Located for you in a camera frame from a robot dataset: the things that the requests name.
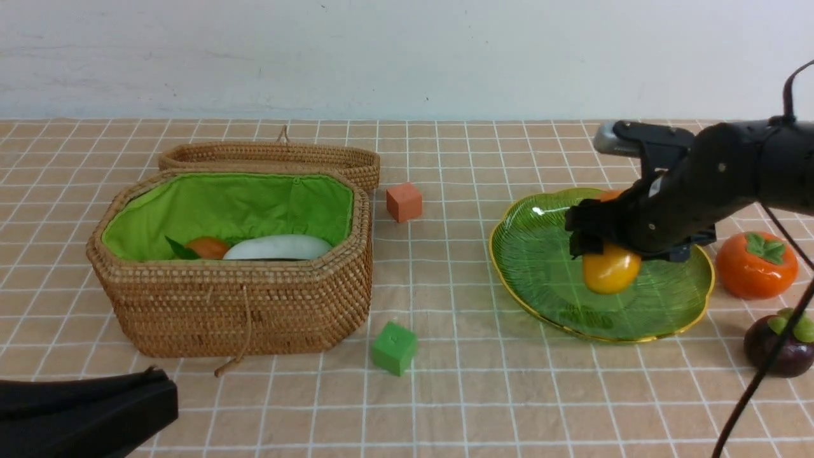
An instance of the white wall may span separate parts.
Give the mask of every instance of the white wall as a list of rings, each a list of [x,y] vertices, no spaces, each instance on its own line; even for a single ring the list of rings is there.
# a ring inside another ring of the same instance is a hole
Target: white wall
[[[812,18],[811,0],[0,0],[0,117],[765,118],[814,59]],[[798,81],[813,117],[814,68]]]

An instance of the green glass plate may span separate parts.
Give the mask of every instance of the green glass plate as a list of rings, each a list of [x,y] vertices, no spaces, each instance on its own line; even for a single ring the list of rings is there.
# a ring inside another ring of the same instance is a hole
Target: green glass plate
[[[583,281],[581,258],[568,253],[565,210],[602,190],[572,188],[519,200],[489,236],[501,282],[529,314],[580,337],[641,342],[684,332],[705,314],[715,269],[699,247],[683,263],[643,262],[619,294],[596,294]]]

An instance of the basket handle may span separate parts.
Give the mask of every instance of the basket handle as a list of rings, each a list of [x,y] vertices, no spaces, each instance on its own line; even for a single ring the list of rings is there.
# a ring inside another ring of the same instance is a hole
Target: basket handle
[[[243,361],[243,357],[246,354],[246,350],[248,350],[249,348],[249,342],[252,340],[252,311],[249,309],[249,293],[246,291],[246,285],[243,286],[243,300],[246,305],[246,341],[243,343],[243,348],[240,349],[240,351],[234,358],[230,359],[225,364],[215,369],[215,377],[222,376],[224,373],[226,373],[226,371],[229,371],[234,366]]]
[[[281,143],[280,140],[285,137],[286,144],[291,143],[291,140],[288,138],[288,125],[285,125],[280,129],[280,135],[277,136],[277,143]]]

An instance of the black cable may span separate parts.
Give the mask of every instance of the black cable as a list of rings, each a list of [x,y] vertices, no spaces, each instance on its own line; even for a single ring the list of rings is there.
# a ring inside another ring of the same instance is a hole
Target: black cable
[[[791,93],[791,87],[794,84],[794,77],[796,77],[800,72],[805,70],[806,68],[814,65],[814,60],[808,62],[807,64],[803,65],[802,67],[798,68],[791,73],[791,76],[786,79],[786,83],[783,86],[783,116],[782,117],[775,117],[773,119],[779,120],[784,123],[794,124],[797,121],[797,117],[794,115],[794,97]],[[783,234],[789,244],[794,248],[794,251],[803,259],[806,265],[814,271],[814,262],[803,253],[803,249],[800,248],[800,245],[794,240],[794,237],[789,234],[783,224],[777,219],[774,212],[769,209],[763,202],[760,202],[760,206],[772,220],[777,229]],[[735,408],[732,410],[732,413],[729,415],[729,419],[726,421],[726,425],[724,425],[724,429],[721,430],[720,436],[718,436],[718,442],[715,445],[715,448],[712,451],[712,458],[720,458],[721,454],[724,452],[724,445],[726,445],[726,441],[729,440],[729,435],[732,433],[732,430],[735,428],[737,421],[740,419],[741,414],[744,410],[746,410],[746,405],[749,404],[749,401],[752,399],[752,396],[755,395],[755,392],[760,387],[760,383],[766,378],[768,375],[769,369],[772,368],[772,365],[777,360],[777,356],[783,351],[783,346],[791,337],[794,328],[797,326],[797,323],[800,322],[800,319],[803,318],[803,314],[806,311],[806,307],[808,307],[809,302],[811,302],[812,298],[814,298],[814,279],[808,283],[805,292],[803,292],[802,297],[800,298],[799,302],[797,302],[797,306],[794,307],[794,311],[791,313],[788,322],[786,323],[786,327],[783,328],[783,332],[780,333],[780,336],[777,338],[774,346],[768,353],[768,357],[764,360],[763,364],[760,365],[755,376],[752,377],[752,381],[746,387],[746,390],[741,395],[741,398],[735,404]]]
[[[795,70],[794,73],[791,73],[791,76],[786,80],[786,84],[783,86],[782,120],[784,122],[793,123],[797,121],[797,117],[794,115],[794,97],[791,94],[791,87],[794,84],[794,77],[796,77],[798,74],[800,74],[800,72],[802,72],[808,67],[811,67],[812,65],[814,65],[814,60]]]

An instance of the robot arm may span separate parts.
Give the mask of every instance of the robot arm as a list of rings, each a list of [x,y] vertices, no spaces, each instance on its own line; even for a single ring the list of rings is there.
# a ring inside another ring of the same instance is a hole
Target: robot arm
[[[566,211],[571,256],[609,240],[643,260],[683,262],[692,244],[716,241],[715,224],[759,201],[814,215],[814,124],[774,117],[688,130],[636,122],[603,125],[602,154],[641,159],[641,179],[617,199]]]

